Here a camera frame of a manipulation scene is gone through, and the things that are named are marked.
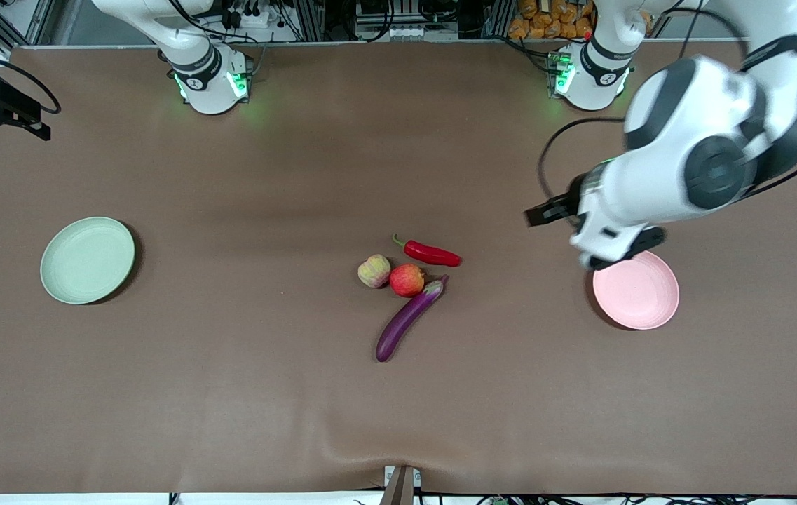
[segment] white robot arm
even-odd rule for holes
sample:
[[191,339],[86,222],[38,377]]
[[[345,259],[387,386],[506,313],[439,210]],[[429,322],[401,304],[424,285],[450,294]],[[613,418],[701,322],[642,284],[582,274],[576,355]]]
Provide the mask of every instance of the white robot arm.
[[[728,19],[749,40],[742,71],[702,55],[658,71],[629,106],[627,152],[526,212],[532,226],[575,215],[571,244],[581,250],[586,268],[629,259],[665,239],[655,224],[721,210],[797,164],[797,0],[729,0],[726,6]],[[598,52],[629,48],[612,34],[631,34],[634,18],[614,14],[611,20],[626,27],[602,29],[607,19],[603,4],[599,9],[592,38],[604,48]],[[590,58],[588,51],[584,45],[580,54]],[[600,72],[578,74],[586,83],[577,88],[573,82],[569,90],[587,95],[600,78],[582,77]]]
[[[213,0],[175,0],[185,13],[212,8]],[[245,55],[224,44],[212,44],[205,32],[188,25],[172,0],[93,0],[103,13],[144,33],[174,68],[180,93],[203,114],[227,112],[248,95],[250,75]]]
[[609,106],[622,92],[629,62],[647,29],[642,11],[659,16],[673,6],[696,8],[700,0],[594,0],[594,4],[598,19],[591,38],[572,42],[559,51],[569,55],[575,76],[556,90],[557,95],[586,111]]

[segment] eggplant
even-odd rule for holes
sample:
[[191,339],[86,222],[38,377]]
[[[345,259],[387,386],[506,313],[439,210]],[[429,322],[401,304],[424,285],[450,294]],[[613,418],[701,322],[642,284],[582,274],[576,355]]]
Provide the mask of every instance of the eggplant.
[[420,317],[421,314],[430,308],[432,302],[445,291],[445,283],[449,276],[445,275],[436,281],[431,281],[423,287],[423,291],[416,297],[412,297],[401,310],[398,311],[389,324],[386,324],[386,329],[383,334],[379,336],[379,342],[376,343],[376,361],[380,363],[388,361],[392,358],[395,348],[398,347],[398,342],[407,332],[411,324]]

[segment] cable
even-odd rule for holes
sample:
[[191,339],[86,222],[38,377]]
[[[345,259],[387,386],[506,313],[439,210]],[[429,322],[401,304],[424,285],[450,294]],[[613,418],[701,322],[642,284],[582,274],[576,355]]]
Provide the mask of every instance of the cable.
[[[0,60],[0,65],[4,66],[4,67],[7,67],[7,68],[10,68],[10,70],[13,70],[14,72],[17,72],[17,73],[21,74],[21,76],[27,77],[27,80],[30,80],[31,83],[35,83],[36,87],[39,87],[41,90],[43,90],[43,93],[46,93],[46,96],[49,97],[49,100],[52,100],[53,108],[49,109],[47,106],[42,105],[42,103],[41,103],[40,109],[42,109],[43,112],[46,112],[48,114],[58,114],[59,112],[62,111],[62,105],[61,105],[61,103],[59,103],[59,100],[57,98],[55,98],[55,95],[53,94],[53,92],[51,92],[51,90],[49,90],[49,88],[46,87],[46,85],[43,84],[42,81],[37,79],[33,74],[31,74],[27,70],[25,70],[25,69],[23,69],[23,68],[21,68],[21,67],[19,67],[17,65],[8,63],[8,61]],[[5,80],[3,77],[0,77],[0,81],[8,84],[9,86],[11,86],[11,84],[7,80]]]
[[283,7],[282,0],[276,0],[276,3],[277,3],[277,11],[280,12],[280,18],[282,18],[284,22],[286,22],[286,25],[289,26],[289,30],[292,32],[292,36],[295,37],[295,41],[304,42],[305,38],[302,37],[301,32],[299,32],[299,29],[296,28],[295,24],[292,22],[292,16],[286,14],[286,10]]
[[536,61],[536,57],[531,52],[529,52],[528,49],[526,49],[526,45],[523,44],[523,39],[519,40],[519,47],[523,49],[523,54],[525,54],[526,58],[529,59],[529,63],[533,64],[533,66],[536,66],[536,68],[538,68],[542,72],[545,72],[546,74],[551,74],[551,70],[548,70],[547,67],[542,67],[542,65],[538,63],[538,61]]
[[[670,9],[675,9],[676,7],[680,6],[683,3],[684,3],[684,0],[678,0],[678,2],[674,3],[673,6],[669,7],[669,8]],[[661,20],[663,20],[663,26],[660,26],[660,21]],[[669,25],[669,16],[665,16],[664,17],[663,14],[660,14],[659,16],[657,16],[657,24],[654,25],[654,30],[651,32],[653,34],[652,37],[654,39],[658,38],[660,36],[660,33],[663,32],[665,28],[667,28],[667,25]]]
[[738,199],[738,201],[745,201],[745,199],[748,199],[748,198],[751,198],[751,197],[755,197],[756,195],[758,195],[760,193],[769,191],[769,189],[772,189],[772,188],[775,188],[777,186],[780,186],[780,185],[784,184],[785,182],[788,182],[791,179],[795,178],[796,176],[797,176],[797,169],[792,170],[790,173],[788,173],[788,175],[783,175],[779,179],[776,179],[775,181],[770,182],[769,184],[767,184],[767,185],[765,185],[765,186],[763,186],[763,187],[761,187],[759,189],[757,189],[757,186],[759,186],[760,183],[754,184],[753,186],[751,186],[750,189],[747,190],[747,193],[744,193],[743,197]]
[[348,22],[348,20],[349,20],[348,9],[349,9],[349,7],[351,7],[351,0],[344,0],[343,8],[341,9],[341,16],[340,16],[341,17],[341,24],[343,25],[343,29],[345,31],[345,34],[348,35],[349,41],[357,41],[357,35],[355,34],[354,29],[351,29],[351,26],[349,25],[349,22]]
[[526,47],[524,47],[522,45],[522,43],[517,44],[514,41],[511,41],[511,39],[508,39],[507,37],[505,37],[503,35],[488,35],[485,38],[486,39],[496,39],[497,41],[502,41],[505,44],[509,45],[511,48],[514,48],[514,51],[526,52],[526,53],[531,54],[531,55],[539,55],[540,57],[547,57],[547,55],[548,55],[547,52],[540,52],[540,51],[536,51],[536,50],[533,50],[533,49],[527,49]]
[[264,55],[267,54],[267,46],[271,45],[271,42],[273,42],[273,32],[271,32],[271,40],[270,40],[270,42],[267,42],[266,44],[264,44],[264,47],[261,48],[261,55],[260,55],[260,57],[258,57],[258,64],[255,65],[254,68],[252,69],[252,76],[253,77],[254,77],[255,74],[258,73],[258,70],[261,70],[261,63],[264,63]]
[[428,22],[451,22],[452,20],[457,19],[457,10],[460,8],[460,3],[457,4],[453,13],[445,16],[444,18],[439,19],[436,14],[436,11],[433,9],[432,13],[426,13],[423,9],[423,4],[426,0],[420,0],[417,2],[417,13],[420,14],[423,19],[427,20]]
[[[223,37],[224,40],[226,40],[227,37],[231,37],[231,35],[229,33],[218,32],[215,29],[205,28],[205,26],[199,25],[199,23],[196,22],[196,19],[193,18],[193,16],[190,16],[189,13],[186,12],[186,9],[183,9],[183,5],[180,4],[180,0],[168,0],[168,3],[171,4],[171,6],[174,7],[174,10],[176,10],[177,13],[180,14],[180,17],[182,17],[184,20],[186,20],[187,23],[190,23],[190,25],[193,25],[194,27],[199,28],[201,31],[206,32],[206,33],[213,33],[214,35],[217,35],[218,37]],[[254,44],[259,44],[258,41],[255,41],[254,37],[250,37],[248,35],[232,35],[232,37],[238,37],[238,38],[244,39],[246,42],[251,41]]]
[[703,0],[700,0],[700,3],[697,6],[697,12],[694,13],[694,16],[690,19],[690,25],[688,26],[688,32],[684,34],[684,42],[681,42],[681,49],[679,49],[679,57],[678,60],[684,58],[684,48],[688,47],[688,41],[690,39],[690,35],[694,32],[694,25],[697,24],[697,16],[700,15],[700,10],[703,9]]
[[[608,116],[598,116],[594,118],[583,118],[583,119],[576,119],[575,121],[571,121],[564,125],[564,127],[560,128],[558,131],[554,132],[549,138],[548,142],[545,144],[545,148],[542,149],[542,154],[539,154],[538,157],[538,164],[536,165],[536,176],[538,177],[538,184],[542,187],[542,192],[545,193],[546,199],[554,198],[554,192],[551,191],[551,186],[548,185],[548,179],[545,175],[545,157],[548,154],[548,149],[551,148],[551,144],[554,143],[557,138],[567,131],[569,128],[577,127],[578,125],[585,124],[585,123],[597,123],[597,122],[606,122],[606,123],[622,123],[625,121],[625,118],[613,118]],[[558,208],[559,212],[564,216],[564,219],[567,220],[571,226],[575,227],[575,221],[572,220],[571,215],[567,213],[564,208]]]
[[392,28],[392,21],[395,20],[395,4],[392,3],[392,0],[383,0],[383,2],[386,3],[386,11],[383,13],[383,28],[379,30],[376,37],[367,42],[376,42],[382,39]]
[[[735,23],[732,23],[730,20],[726,20],[718,13],[712,11],[701,11],[698,9],[691,9],[690,7],[676,7],[673,9],[668,9],[666,11],[663,11],[661,15],[665,15],[668,13],[694,13],[695,18],[696,16],[699,15],[705,15],[715,20],[718,20],[718,22],[722,23],[722,25],[726,27],[728,32],[731,33],[735,37],[735,39],[737,39],[738,48],[741,49],[741,60],[747,59],[747,55],[750,53],[750,48],[747,45],[747,35],[745,35],[744,32],[742,32],[741,29],[738,28],[738,26],[735,26]],[[687,45],[687,43],[688,43],[688,37],[684,39],[683,47]]]

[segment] table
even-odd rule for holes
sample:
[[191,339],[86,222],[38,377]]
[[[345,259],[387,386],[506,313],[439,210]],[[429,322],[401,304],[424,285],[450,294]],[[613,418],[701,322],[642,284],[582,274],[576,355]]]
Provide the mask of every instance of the table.
[[[646,44],[601,114],[677,49]],[[217,117],[154,51],[13,59],[64,111],[48,143],[0,128],[0,492],[357,489],[404,463],[434,492],[797,493],[797,178],[668,227],[681,308],[623,332],[588,306],[568,227],[524,224],[543,142],[587,114],[510,48],[273,48]],[[621,140],[577,128],[550,179]],[[142,264],[65,306],[40,255],[88,215],[129,224]],[[354,269],[405,261],[392,233],[465,263],[380,364],[404,300]]]

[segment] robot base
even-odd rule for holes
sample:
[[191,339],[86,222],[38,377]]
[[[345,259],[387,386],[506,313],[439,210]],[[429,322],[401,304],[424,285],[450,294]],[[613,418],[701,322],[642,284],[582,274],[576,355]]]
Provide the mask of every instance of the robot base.
[[252,87],[254,61],[229,46],[215,44],[221,51],[221,71],[209,81],[205,90],[193,90],[177,80],[184,103],[203,114],[222,114],[239,102],[248,102]]
[[565,48],[552,53],[549,68],[558,70],[557,76],[548,76],[548,86],[552,97],[562,96],[573,106],[584,111],[599,111],[610,105],[616,95],[622,93],[627,69],[615,86],[600,86],[594,78],[582,69],[581,53],[584,43],[572,42]]

